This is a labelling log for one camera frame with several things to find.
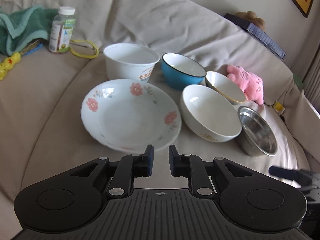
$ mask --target metal screw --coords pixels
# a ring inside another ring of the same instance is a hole
[[[109,190],[109,194],[113,196],[121,196],[124,193],[124,190],[119,187],[114,187],[111,190]]]
[[[201,187],[200,189],[197,190],[198,194],[203,195],[203,196],[208,196],[212,194],[212,189],[208,187]]]

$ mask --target green cloth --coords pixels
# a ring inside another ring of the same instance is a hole
[[[39,5],[12,14],[0,8],[0,53],[11,56],[34,39],[48,41],[57,14],[57,9],[44,9]]]

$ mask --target gold rim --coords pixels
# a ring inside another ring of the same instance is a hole
[[[244,100],[244,101],[238,101],[238,100],[235,100],[235,99],[233,99],[233,98],[231,98],[231,97],[228,97],[227,95],[225,95],[224,93],[222,93],[219,89],[217,89],[215,86],[213,86],[207,78],[205,78],[205,80],[214,88],[214,90],[216,90],[219,94],[223,95],[225,98],[227,98],[227,99],[229,99],[229,100],[232,100],[232,101],[234,101],[234,102],[236,102],[236,103],[244,103],[244,102],[245,102],[245,100]]]

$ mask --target stainless steel bowl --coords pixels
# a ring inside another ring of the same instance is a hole
[[[236,138],[239,146],[250,156],[276,155],[278,144],[270,126],[254,110],[241,106],[238,116],[242,131]]]

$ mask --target bottle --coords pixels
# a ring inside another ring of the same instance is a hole
[[[69,50],[73,26],[76,18],[76,9],[68,6],[61,6],[52,22],[49,51],[52,53],[63,53]]]

